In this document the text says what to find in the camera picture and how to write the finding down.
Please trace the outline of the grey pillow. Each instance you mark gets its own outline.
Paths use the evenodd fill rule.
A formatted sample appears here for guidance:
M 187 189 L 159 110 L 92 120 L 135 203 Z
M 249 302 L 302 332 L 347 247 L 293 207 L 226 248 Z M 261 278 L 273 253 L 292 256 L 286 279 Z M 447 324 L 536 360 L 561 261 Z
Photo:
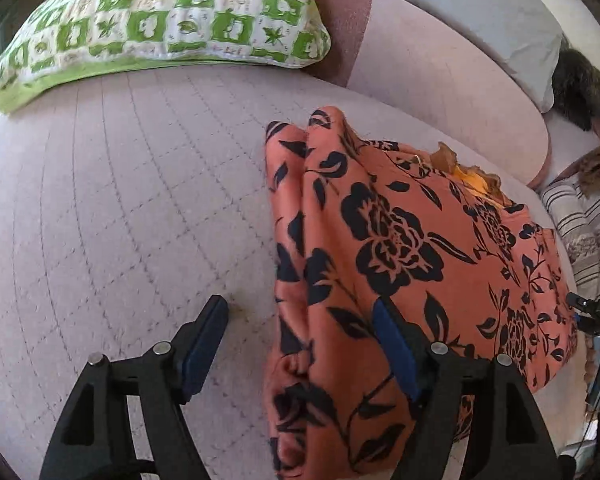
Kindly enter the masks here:
M 554 105 L 553 74 L 564 33 L 541 0 L 405 0 L 478 47 L 540 112 Z

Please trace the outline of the orange floral blouse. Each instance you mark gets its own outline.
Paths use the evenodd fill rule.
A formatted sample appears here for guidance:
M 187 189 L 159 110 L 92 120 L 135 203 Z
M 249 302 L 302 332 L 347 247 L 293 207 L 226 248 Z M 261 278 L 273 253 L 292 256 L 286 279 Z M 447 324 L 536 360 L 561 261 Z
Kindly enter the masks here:
M 414 422 L 372 325 L 391 299 L 465 358 L 508 354 L 532 390 L 577 349 L 557 240 L 407 145 L 361 139 L 343 112 L 265 131 L 277 339 L 264 400 L 282 479 L 392 468 Z

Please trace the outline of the quilted pink bedspread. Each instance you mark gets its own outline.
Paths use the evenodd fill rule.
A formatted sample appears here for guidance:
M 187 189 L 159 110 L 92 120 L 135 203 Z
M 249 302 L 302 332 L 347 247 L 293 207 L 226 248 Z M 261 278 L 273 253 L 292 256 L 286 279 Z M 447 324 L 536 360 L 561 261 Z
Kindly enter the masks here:
M 294 70 L 207 65 L 97 76 L 0 116 L 0 453 L 41 473 L 88 356 L 135 358 L 219 294 L 230 322 L 184 406 L 215 479 L 277 479 L 264 376 L 279 326 L 264 160 L 270 122 L 340 108 L 354 131 L 493 171 L 396 107 Z

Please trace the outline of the pink quilted bolster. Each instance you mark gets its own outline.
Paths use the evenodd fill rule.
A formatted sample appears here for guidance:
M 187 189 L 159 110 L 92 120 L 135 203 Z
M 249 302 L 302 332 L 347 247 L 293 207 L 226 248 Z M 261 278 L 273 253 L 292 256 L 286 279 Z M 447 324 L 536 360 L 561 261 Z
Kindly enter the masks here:
M 308 74 L 403 110 L 538 188 L 550 135 L 486 54 L 404 0 L 315 0 L 332 47 Z

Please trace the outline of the green patterned pillow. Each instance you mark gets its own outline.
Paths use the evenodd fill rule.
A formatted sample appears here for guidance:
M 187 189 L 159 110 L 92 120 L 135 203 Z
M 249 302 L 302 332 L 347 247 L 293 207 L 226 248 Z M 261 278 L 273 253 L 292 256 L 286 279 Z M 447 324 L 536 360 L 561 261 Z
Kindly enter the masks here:
M 46 0 L 0 55 L 0 113 L 83 78 L 205 62 L 295 70 L 331 45 L 315 0 Z

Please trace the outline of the black fuzzy garment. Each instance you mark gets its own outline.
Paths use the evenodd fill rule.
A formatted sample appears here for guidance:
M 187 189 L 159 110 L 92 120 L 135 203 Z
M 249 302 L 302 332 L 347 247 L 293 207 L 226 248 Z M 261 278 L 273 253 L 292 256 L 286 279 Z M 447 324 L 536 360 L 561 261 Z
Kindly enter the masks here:
M 600 118 L 600 70 L 580 51 L 562 49 L 552 77 L 554 109 L 583 131 Z

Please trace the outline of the striped floral pillow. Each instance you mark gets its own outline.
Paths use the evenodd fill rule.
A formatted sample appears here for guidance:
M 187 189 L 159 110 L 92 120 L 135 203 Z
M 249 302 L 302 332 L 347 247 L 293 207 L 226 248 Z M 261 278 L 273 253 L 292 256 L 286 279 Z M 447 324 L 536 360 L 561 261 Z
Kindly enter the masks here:
M 600 299 L 600 192 L 586 196 L 577 176 L 540 194 L 565 245 L 580 296 Z

